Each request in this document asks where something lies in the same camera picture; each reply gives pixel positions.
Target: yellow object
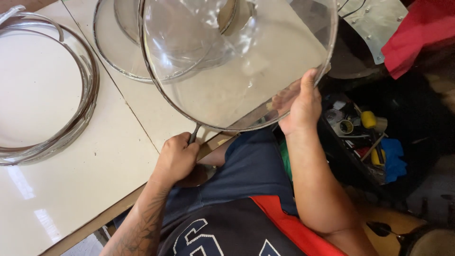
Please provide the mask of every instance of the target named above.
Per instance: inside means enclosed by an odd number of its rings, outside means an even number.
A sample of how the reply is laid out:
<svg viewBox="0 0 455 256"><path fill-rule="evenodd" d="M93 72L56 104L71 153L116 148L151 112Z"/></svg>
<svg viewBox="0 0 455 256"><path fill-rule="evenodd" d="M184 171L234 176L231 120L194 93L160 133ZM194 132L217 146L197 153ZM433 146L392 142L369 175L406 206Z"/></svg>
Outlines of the yellow object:
<svg viewBox="0 0 455 256"><path fill-rule="evenodd" d="M362 120L362 125L367 129L371 129L376 126L376 117L371 111L363 111L360 116L360 120Z"/></svg>
<svg viewBox="0 0 455 256"><path fill-rule="evenodd" d="M382 152L382 155L384 158L384 163L385 163L385 161L386 161L385 160L385 151L383 149L381 149L381 152ZM373 149L373 151L371 151L371 163L374 165L384 165L379 162L378 151L376 149Z"/></svg>

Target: clear plastic sheet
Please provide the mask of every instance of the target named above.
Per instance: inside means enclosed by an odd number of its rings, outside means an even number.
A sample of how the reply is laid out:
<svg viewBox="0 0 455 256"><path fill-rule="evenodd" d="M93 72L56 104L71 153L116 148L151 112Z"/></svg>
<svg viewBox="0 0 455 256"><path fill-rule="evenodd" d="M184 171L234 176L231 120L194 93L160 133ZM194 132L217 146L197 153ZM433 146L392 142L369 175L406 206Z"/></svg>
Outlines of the clear plastic sheet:
<svg viewBox="0 0 455 256"><path fill-rule="evenodd" d="M226 6L234 6L227 27ZM287 115L302 75L317 67L319 81L328 70L338 24L334 0L142 0L139 15L163 96L187 118L227 131Z"/></svg>
<svg viewBox="0 0 455 256"><path fill-rule="evenodd" d="M8 22L7 25L0 26L0 40L2 34L9 31L21 31L24 33L36 33L41 36L59 42L60 45L66 48L73 56L82 77L82 95L78 109L69 122L48 140L27 147L21 148L5 148L0 147L0 166L17 165L30 163L40 160L51 154L57 153L60 150L71 144L87 127L95 109L96 98L99 90L99 72L96 58L90 51L90 47L76 33L68 28L61 26L47 17L40 16L34 13L18 12L13 17L35 16L40 19L20 19ZM58 31L59 37L54 38L50 35L34 31L33 28L44 26L55 28ZM80 46L69 46L65 42L66 36L74 37ZM77 55L75 47L83 49L83 55Z"/></svg>

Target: red fabric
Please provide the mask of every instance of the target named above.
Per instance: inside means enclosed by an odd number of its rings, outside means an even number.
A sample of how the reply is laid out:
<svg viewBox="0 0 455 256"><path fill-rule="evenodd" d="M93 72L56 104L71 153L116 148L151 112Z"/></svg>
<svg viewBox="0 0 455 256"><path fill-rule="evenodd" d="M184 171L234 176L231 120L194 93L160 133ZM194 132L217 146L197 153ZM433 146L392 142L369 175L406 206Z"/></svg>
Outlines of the red fabric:
<svg viewBox="0 0 455 256"><path fill-rule="evenodd" d="M267 217L298 248L308 256L347 256L338 248L312 232L299 219L281 210L280 198L276 195L250 196Z"/></svg>
<svg viewBox="0 0 455 256"><path fill-rule="evenodd" d="M422 48L455 42L455 0L416 0L397 31L382 47L384 63L397 79L406 73Z"/></svg>

